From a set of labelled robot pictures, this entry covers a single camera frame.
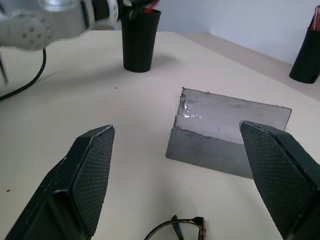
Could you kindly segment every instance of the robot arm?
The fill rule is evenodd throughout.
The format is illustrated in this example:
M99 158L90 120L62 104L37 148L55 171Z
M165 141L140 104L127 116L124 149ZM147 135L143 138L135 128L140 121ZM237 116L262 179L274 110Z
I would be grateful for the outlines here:
M0 0L0 46L36 51L119 20L122 0Z

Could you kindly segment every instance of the table surface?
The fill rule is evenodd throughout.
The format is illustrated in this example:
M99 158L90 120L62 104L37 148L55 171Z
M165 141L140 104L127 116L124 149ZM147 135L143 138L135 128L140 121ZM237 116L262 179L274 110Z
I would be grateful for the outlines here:
M41 65L41 52L1 53L16 82ZM204 217L208 240L282 239L253 180L165 158L170 130L182 87L285 106L292 109L287 131L317 161L319 81L295 82L277 61L262 73L168 32L157 34L146 73L123 69L117 31L54 43L47 55L42 78L0 102L0 239L76 137L108 124L115 141L94 240L141 240L173 215Z

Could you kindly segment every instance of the black cable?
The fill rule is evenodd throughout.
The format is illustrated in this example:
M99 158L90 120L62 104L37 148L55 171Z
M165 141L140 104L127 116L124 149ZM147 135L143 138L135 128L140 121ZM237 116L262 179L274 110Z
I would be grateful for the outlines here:
M8 99L16 94L19 94L21 93L22 91L28 89L29 87L31 87L41 76L41 74L44 72L45 70L45 67L46 67L46 63L47 63L47 52L46 52L46 49L44 48L42 50L43 52L43 60L42 60L42 65L41 65L41 68L39 70L39 72L37 73L37 75L34 77L34 79L32 81L30 81L29 83L27 83L26 85L18 88L17 90L14 90L6 95L3 95L3 96L0 96L0 102L5 100L5 99Z

